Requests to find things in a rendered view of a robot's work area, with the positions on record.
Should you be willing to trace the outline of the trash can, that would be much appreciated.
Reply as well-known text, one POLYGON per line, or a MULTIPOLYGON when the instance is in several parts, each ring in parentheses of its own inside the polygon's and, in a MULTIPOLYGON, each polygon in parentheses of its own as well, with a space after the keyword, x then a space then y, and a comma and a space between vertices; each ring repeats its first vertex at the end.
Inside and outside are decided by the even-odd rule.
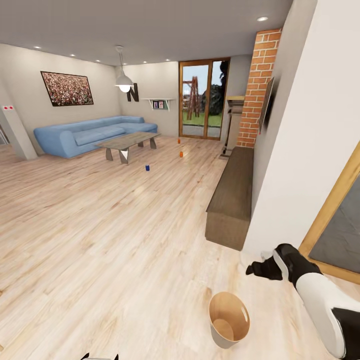
POLYGON ((208 312, 211 335, 219 347, 228 349, 249 334, 250 315, 242 300, 233 293, 216 293, 210 300, 208 312), (246 312, 247 321, 242 308, 246 312))

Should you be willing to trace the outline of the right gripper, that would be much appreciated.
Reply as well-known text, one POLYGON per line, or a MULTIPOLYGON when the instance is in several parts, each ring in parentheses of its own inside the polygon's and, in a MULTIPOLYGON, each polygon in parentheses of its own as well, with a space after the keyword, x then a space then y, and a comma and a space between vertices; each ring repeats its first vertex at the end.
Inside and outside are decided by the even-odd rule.
POLYGON ((254 261, 252 265, 249 265, 247 267, 245 273, 247 276, 254 274, 255 276, 268 278, 270 280, 277 280, 277 281, 283 280, 283 276, 282 276, 283 273, 281 274, 274 273, 268 264, 268 260, 266 260, 265 262, 254 261))

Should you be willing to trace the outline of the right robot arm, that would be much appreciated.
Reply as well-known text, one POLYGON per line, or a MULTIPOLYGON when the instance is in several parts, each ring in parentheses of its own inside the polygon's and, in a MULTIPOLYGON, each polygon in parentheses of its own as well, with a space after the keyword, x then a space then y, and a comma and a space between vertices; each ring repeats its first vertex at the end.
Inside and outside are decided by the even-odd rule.
POLYGON ((360 360, 360 303, 322 274, 289 243, 262 251, 246 275, 293 283, 326 350, 340 360, 360 360))

